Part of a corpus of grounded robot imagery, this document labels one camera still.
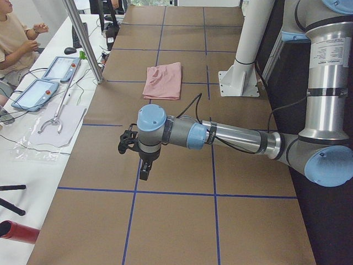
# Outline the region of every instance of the black mouse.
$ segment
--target black mouse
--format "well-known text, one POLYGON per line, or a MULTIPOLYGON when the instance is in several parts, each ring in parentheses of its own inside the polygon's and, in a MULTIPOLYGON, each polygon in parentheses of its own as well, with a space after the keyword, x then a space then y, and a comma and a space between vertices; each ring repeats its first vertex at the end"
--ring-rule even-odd
POLYGON ((73 47, 67 47, 64 50, 64 54, 74 54, 75 52, 77 52, 77 50, 73 47))

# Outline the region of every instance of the black keyboard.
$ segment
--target black keyboard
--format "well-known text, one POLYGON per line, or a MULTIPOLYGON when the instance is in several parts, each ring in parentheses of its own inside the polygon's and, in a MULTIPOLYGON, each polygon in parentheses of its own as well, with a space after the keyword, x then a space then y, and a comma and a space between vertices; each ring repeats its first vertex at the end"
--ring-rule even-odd
MULTIPOLYGON (((86 31, 86 33, 88 35, 87 23, 83 22, 82 24, 83 24, 84 30, 86 31)), ((73 28, 73 26, 72 26, 72 46, 76 49, 82 47, 81 43, 79 42, 78 35, 77 35, 75 29, 73 28)))

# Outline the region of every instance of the blue joint cap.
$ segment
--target blue joint cap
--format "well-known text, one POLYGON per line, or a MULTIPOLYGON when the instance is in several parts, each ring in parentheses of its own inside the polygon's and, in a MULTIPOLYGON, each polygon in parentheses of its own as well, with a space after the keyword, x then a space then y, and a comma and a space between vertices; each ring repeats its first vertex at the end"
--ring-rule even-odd
POLYGON ((322 2, 332 11, 344 14, 353 14, 353 1, 352 0, 322 0, 322 2))
POLYGON ((155 104, 143 106, 138 111, 137 127, 141 131, 155 131, 162 127, 167 119, 164 109, 155 104))
POLYGON ((306 163, 305 176, 325 187, 336 187, 353 177, 353 151, 347 146, 319 150, 306 163))
POLYGON ((310 39, 304 33, 287 32, 282 30, 282 41, 285 43, 309 43, 310 39))
POLYGON ((189 131, 188 139, 186 140, 187 148, 196 150, 202 149, 206 141, 206 132, 207 129, 205 126, 194 123, 189 131))

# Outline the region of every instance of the folded cloth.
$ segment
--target folded cloth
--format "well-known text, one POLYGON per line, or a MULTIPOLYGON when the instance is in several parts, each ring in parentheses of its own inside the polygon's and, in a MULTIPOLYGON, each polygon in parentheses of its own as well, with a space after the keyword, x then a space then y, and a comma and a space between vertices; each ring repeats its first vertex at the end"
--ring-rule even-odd
POLYGON ((147 68, 144 99, 178 100, 181 88, 181 63, 147 68))

